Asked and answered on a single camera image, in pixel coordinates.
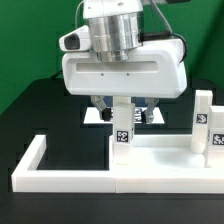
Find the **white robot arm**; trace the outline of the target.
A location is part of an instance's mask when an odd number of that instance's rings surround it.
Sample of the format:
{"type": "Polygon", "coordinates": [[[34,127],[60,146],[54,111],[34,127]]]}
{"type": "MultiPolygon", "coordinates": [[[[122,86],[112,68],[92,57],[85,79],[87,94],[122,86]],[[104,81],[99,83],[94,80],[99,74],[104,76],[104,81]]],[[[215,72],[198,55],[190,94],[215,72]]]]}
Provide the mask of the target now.
{"type": "Polygon", "coordinates": [[[141,118],[150,123],[160,98],[176,98],[186,89],[184,38],[170,28],[143,28],[143,7],[167,1],[83,0],[86,24],[59,39],[67,90],[89,95],[103,120],[111,118],[106,96],[143,97],[141,118]]]}

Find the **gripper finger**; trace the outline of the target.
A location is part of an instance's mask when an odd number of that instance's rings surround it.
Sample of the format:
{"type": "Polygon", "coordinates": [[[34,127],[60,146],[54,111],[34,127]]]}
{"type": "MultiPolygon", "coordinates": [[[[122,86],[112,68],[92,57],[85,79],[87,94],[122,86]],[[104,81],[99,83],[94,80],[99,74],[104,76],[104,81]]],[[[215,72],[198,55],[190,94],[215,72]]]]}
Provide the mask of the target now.
{"type": "Polygon", "coordinates": [[[159,102],[158,98],[146,97],[145,103],[147,108],[141,113],[141,121],[143,124],[151,124],[154,120],[154,109],[159,102]]]}
{"type": "Polygon", "coordinates": [[[106,105],[103,96],[92,96],[91,102],[99,111],[101,120],[109,121],[111,119],[112,117],[111,108],[106,105]]]}

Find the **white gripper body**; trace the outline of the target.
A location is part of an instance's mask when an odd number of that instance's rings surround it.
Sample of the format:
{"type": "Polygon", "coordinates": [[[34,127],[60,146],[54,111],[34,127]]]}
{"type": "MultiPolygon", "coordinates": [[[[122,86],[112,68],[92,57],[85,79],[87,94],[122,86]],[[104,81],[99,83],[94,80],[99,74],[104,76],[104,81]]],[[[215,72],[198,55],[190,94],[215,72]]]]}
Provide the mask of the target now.
{"type": "Polygon", "coordinates": [[[145,41],[122,62],[101,62],[82,26],[59,39],[63,77],[73,95],[176,98],[187,87],[181,39],[145,41]]]}

